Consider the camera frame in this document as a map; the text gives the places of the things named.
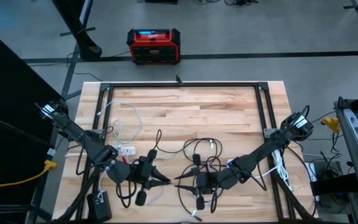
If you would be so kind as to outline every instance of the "wooden tabletop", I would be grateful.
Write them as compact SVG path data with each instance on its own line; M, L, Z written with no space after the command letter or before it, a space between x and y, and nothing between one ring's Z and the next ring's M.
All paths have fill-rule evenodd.
M268 82L270 96L277 125L290 113L287 94L283 82ZM75 122L83 129L91 129L100 83L84 83L80 104ZM160 148L166 151L177 151L185 141L193 138L216 138L223 144L222 163L228 159L248 154L264 143L258 114L255 90L251 87L190 87L190 88L115 88L114 100L133 103L139 110L143 121L141 132L127 146L136 148L136 156L129 159L146 156L155 145L157 130L162 130ZM264 111L268 118L265 97L262 94ZM138 128L139 120L130 106L113 104L109 123L119 119L124 123L122 139L127 139ZM102 126L103 115L99 120ZM116 144L112 134L106 139L106 144ZM302 157L300 148L291 144L291 148ZM79 152L80 148L71 149L68 153ZM197 147L204 161L214 154L209 143ZM159 151L157 157L167 155ZM308 174L302 163L290 151L284 154L285 164L289 173L293 193L301 204L310 212L313 211L313 197ZM65 160L62 179L58 192L53 217L59 217L72 203L80 190L82 176L75 174L78 157L68 157ZM83 169L85 157L81 160ZM164 157L154 161L157 169L176 184L174 177L179 176L183 169L190 165L183 153L174 157ZM268 171L267 160L260 163L262 172ZM182 181L191 185L192 178ZM230 190L225 190L218 199L218 207L214 214L209 212L209 205L198 212L204 222L276 222L277 214L273 199L270 176L265 176L267 191L263 191L253 180L237 184ZM138 207L132 199L131 207L124 208L116 195L115 183L108 177L103 178L102 189L107 190L112 210L110 222L196 222L182 208L177 188L173 185L155 187L148 191L147 202L161 194L162 196L150 205ZM127 183L123 185L123 194L127 195ZM186 190L181 190L182 199L190 211L196 207L195 199ZM288 216L285 197L280 190L284 214ZM83 217L87 217L88 206L85 205Z

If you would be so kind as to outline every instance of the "black metal frame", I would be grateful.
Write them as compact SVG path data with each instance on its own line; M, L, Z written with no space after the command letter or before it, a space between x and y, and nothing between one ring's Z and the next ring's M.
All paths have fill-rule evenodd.
M101 110L103 96L104 96L105 91L107 91L107 90L108 90L108 100L106 103L108 103L112 100L114 88L133 88L133 87L137 87L137 88L142 88L142 87L160 88L161 87L161 88L163 88L163 87L202 87L202 86L205 86L205 87L225 87L225 86L253 87L255 89L257 106L258 106L258 111L259 111L259 116L260 116L260 124L261 124L263 135L265 136L264 131L268 127L267 127L265 113L264 113L264 107L263 107L263 103L262 103L262 96L260 93L261 91L263 91L265 93L265 99L266 99L268 115L269 115L269 119L270 119L270 123L271 123L271 128L277 128L276 120L274 117L272 100L271 100L270 92L269 92L269 84L267 82L182 82L180 80L180 78L177 77L176 82L101 83L101 86L99 88L99 96L98 96L98 100L97 100L97 104L96 104L95 117L94 117L94 121L93 121L93 129L97 129L97 127L98 127L99 116L97 116L96 114ZM106 111L104 112L103 129L105 129L105 130L107 129L107 126L108 126L108 121L109 121L110 111L111 111L110 108L111 108L110 106L107 107ZM87 159L86 164L85 164L85 170L87 170L87 172L84 173L81 188L83 187L83 184L88 180L90 165L91 165L90 161L89 161L89 159ZM268 166L269 166L269 169L274 167L272 156L268 156ZM272 190L273 190L278 220L285 219L284 214L283 214L281 199L280 199L280 192L278 191L277 181L273 176L271 176L271 178L272 178ZM96 190L96 183L94 184L93 190L94 191ZM293 208L292 204L290 203L287 196L286 196L286 200L287 200L287 206L288 206L290 220L295 221L296 216L295 216L294 208ZM77 214L76 220L81 220L81 216L83 214L83 203L81 203L81 206L78 208L76 214Z

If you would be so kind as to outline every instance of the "red power station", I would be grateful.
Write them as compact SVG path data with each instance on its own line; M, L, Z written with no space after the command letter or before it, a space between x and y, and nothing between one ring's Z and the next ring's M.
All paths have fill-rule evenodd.
M131 29L127 45L132 60L138 65L180 62L180 32L176 29Z

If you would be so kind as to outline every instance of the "gray floor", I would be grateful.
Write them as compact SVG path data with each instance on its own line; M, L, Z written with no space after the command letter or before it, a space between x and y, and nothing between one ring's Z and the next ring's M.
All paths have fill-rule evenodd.
M205 6L192 0L179 5L146 4L135 0L94 1L88 27L103 55L128 50L126 32L131 28L172 28L181 32L182 54L228 54L266 52L322 52L358 50L358 15L344 10L349 0L260 0L249 7L226 6L223 0ZM65 57L75 46L73 37L59 37L67 27L51 1L0 1L0 39L21 58ZM62 91L65 65L34 67L58 92ZM310 119L333 110L338 96L358 97L357 57L254 58L183 60L178 65L137 66L132 62L79 63L75 72L90 72L104 81L174 80L283 80L293 111L310 105ZM89 75L74 75L69 93ZM74 117L79 97L68 100ZM311 138L329 138L331 132L316 125ZM329 154L330 141L305 141L305 154ZM347 170L346 145L341 165ZM48 177L42 207L53 211L64 150L55 160L59 170ZM316 159L305 156L307 161ZM321 215L330 220L344 217Z

